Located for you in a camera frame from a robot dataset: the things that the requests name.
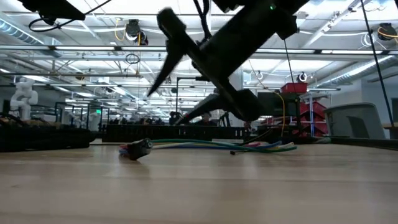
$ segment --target ceiling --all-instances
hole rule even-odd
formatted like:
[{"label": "ceiling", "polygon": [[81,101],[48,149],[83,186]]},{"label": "ceiling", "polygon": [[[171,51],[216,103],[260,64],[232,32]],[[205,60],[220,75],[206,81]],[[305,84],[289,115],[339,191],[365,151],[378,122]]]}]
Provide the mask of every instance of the ceiling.
[{"label": "ceiling", "polygon": [[[69,0],[77,9],[82,12],[101,4],[103,0]],[[306,49],[343,49],[343,50],[370,50],[370,46],[364,43],[364,32],[366,32],[366,23],[361,8],[355,8],[353,12],[343,17],[342,20],[332,23],[330,30],[327,30],[322,35],[319,35],[315,41],[308,44],[308,41],[313,37],[318,29],[327,25],[332,19],[336,18],[338,12],[343,12],[352,3],[352,0],[314,0],[304,5],[298,12],[298,25],[300,26],[300,33],[294,34],[286,40],[288,49],[301,49],[305,46]],[[377,29],[382,22],[390,22],[393,27],[398,26],[398,13],[394,1],[368,1],[365,9],[369,19],[369,25],[373,29]],[[181,20],[187,25],[187,31],[193,33],[190,37],[194,40],[201,40],[203,34],[201,33],[200,18],[197,15],[195,5],[191,0],[113,0],[102,8],[96,10],[94,13],[87,15],[84,21],[84,27],[81,22],[75,21],[65,26],[61,30],[54,30],[44,33],[33,33],[27,28],[30,21],[38,18],[38,15],[26,10],[22,4],[17,0],[0,0],[2,13],[0,19],[3,19],[14,26],[24,30],[35,38],[47,41],[49,38],[57,39],[63,45],[110,45],[110,46],[125,46],[134,45],[131,41],[123,39],[123,31],[115,31],[113,28],[122,28],[128,19],[140,19],[140,26],[146,33],[149,46],[164,46],[166,38],[157,28],[156,14],[165,7],[171,7],[177,14],[180,15]],[[212,3],[211,15],[208,16],[208,24],[210,29],[215,33],[222,27],[233,14],[240,9],[223,14],[217,6]],[[116,25],[116,19],[122,19]],[[34,25],[35,29],[44,29],[48,25],[38,23]],[[11,37],[3,32],[0,32],[0,44],[26,44],[22,41]],[[390,41],[377,40],[375,42],[376,50],[394,50],[397,42],[393,39]],[[284,49],[284,41],[277,35],[272,36],[262,48],[265,49]],[[13,56],[22,57],[29,60],[31,63],[23,62],[15,57],[5,53],[12,53]],[[43,55],[39,51],[31,50],[8,50],[0,49],[0,67],[12,70],[12,72],[39,72],[48,73],[49,70],[57,70],[60,74],[57,80],[54,77],[49,78],[50,83],[64,83],[64,84],[95,84],[101,81],[110,85],[150,85],[160,69],[162,68],[163,60],[166,52],[135,52],[141,57],[141,63],[136,65],[129,65],[124,61],[126,54],[132,52],[94,52],[94,51],[64,51],[60,52],[62,57],[70,57],[70,60],[57,59],[55,64],[52,63],[51,56]],[[82,57],[89,57],[88,60],[83,60]],[[314,55],[304,55],[290,57],[290,66],[294,74],[305,72],[314,80],[326,80],[330,75],[333,75],[338,70],[341,70],[355,62],[363,62],[372,60],[372,55],[338,55],[335,57],[324,56],[318,57]],[[15,63],[16,66],[10,68],[5,67],[5,62]],[[242,64],[241,75],[244,75],[244,86],[246,88],[258,87],[259,82],[255,73],[261,71],[259,78],[266,86],[280,87],[290,79],[289,63],[285,59],[285,55],[253,55],[249,61]],[[75,77],[66,76],[66,74],[74,74],[81,72],[80,76],[87,74],[103,74],[103,76],[86,77],[83,81],[77,80]],[[142,78],[134,77],[135,74],[142,75]],[[171,74],[171,85],[176,84],[177,77],[192,77],[199,76],[199,73],[192,67],[191,60],[184,58],[177,68]],[[181,80],[182,86],[212,86],[211,83],[199,82],[195,80]],[[107,94],[104,88],[101,87],[77,87],[64,86],[64,90],[73,92],[87,92],[96,95],[98,98],[115,98],[115,99],[139,99],[148,100],[146,91],[148,87],[123,87],[123,91],[128,93],[121,95],[122,91],[114,91],[113,94]],[[182,88],[179,90],[180,96],[197,96],[198,98],[182,98],[180,105],[186,105],[186,108],[192,107],[197,103],[197,100],[213,92],[212,88]],[[174,109],[175,103],[169,102],[175,98],[175,93],[171,92],[171,88],[161,88],[155,93],[150,100],[145,101],[145,111],[161,110],[165,114]],[[133,107],[140,105],[136,101],[129,102]]]}]

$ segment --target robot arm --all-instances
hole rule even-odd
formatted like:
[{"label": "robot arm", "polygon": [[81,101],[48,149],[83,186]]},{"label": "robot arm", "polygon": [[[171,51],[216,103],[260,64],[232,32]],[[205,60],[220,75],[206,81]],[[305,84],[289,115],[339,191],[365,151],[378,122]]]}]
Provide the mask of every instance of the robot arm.
[{"label": "robot arm", "polygon": [[214,107],[215,99],[204,99],[191,114],[209,108],[231,111],[237,118],[253,121],[265,110],[250,90],[235,90],[228,77],[244,63],[274,33],[286,39],[297,32],[296,17],[292,14],[308,0],[213,0],[223,11],[244,7],[229,20],[213,37],[197,45],[185,32],[185,24],[173,10],[166,8],[159,12],[159,29],[168,38],[168,56],[148,95],[151,95],[168,77],[170,72],[187,54],[194,67],[208,78],[218,89],[223,105]]}]

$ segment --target workbench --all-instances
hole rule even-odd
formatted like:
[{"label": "workbench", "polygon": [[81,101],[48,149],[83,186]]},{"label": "workbench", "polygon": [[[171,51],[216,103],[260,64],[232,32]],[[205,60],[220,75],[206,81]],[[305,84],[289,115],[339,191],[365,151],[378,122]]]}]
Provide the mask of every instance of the workbench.
[{"label": "workbench", "polygon": [[117,146],[0,154],[0,223],[397,223],[398,152],[281,154]]}]

